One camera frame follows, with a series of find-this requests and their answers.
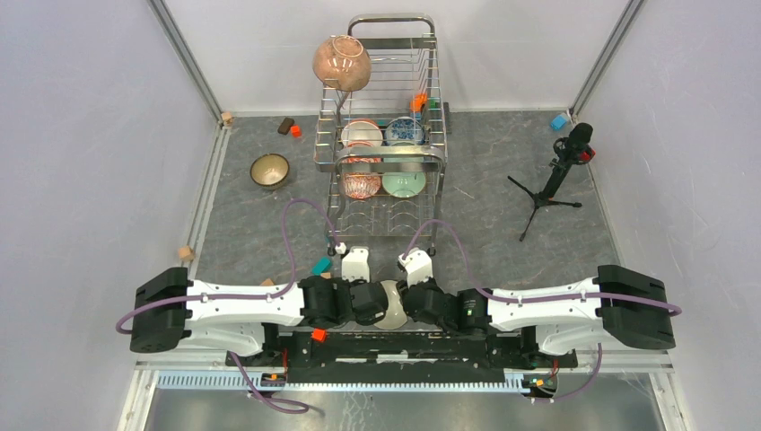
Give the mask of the teal and white bowl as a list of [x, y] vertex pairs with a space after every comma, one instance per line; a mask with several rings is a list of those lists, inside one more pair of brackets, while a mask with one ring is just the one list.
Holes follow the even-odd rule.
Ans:
[[397, 289], [397, 282], [384, 280], [380, 284], [386, 293], [388, 307], [385, 316], [375, 322], [374, 326], [380, 330], [398, 330], [407, 323], [407, 315]]

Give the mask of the black patterned bowl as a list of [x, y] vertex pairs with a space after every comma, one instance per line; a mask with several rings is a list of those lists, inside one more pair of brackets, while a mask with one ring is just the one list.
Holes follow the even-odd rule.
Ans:
[[250, 166], [249, 176], [263, 189], [279, 189], [290, 179], [291, 166], [281, 154], [263, 154]]

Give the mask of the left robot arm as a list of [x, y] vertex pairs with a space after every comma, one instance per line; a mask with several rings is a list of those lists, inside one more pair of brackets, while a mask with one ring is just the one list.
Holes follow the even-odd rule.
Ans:
[[136, 289], [135, 308], [118, 332], [134, 353], [176, 347], [210, 347], [272, 365], [281, 340], [265, 325], [327, 330], [347, 322], [371, 326], [382, 320], [389, 298], [380, 283], [310, 276], [292, 285], [229, 286], [191, 280], [188, 270], [168, 268]]

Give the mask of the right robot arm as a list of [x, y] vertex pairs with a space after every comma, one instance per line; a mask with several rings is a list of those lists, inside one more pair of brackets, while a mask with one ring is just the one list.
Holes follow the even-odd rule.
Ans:
[[437, 285], [430, 263], [408, 261], [399, 267], [406, 276], [399, 294], [409, 318], [472, 338], [528, 330], [518, 352], [530, 366], [610, 339], [641, 350], [676, 346], [671, 320], [682, 310], [669, 303], [664, 284], [618, 265], [602, 265], [596, 276], [561, 286], [471, 288], [457, 294]]

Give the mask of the pink speckled bowl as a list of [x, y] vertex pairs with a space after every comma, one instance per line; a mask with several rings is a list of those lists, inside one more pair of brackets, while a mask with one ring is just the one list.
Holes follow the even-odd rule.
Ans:
[[370, 82], [372, 60], [360, 40], [349, 35], [337, 35], [318, 46], [312, 60], [312, 70], [327, 87], [356, 92]]

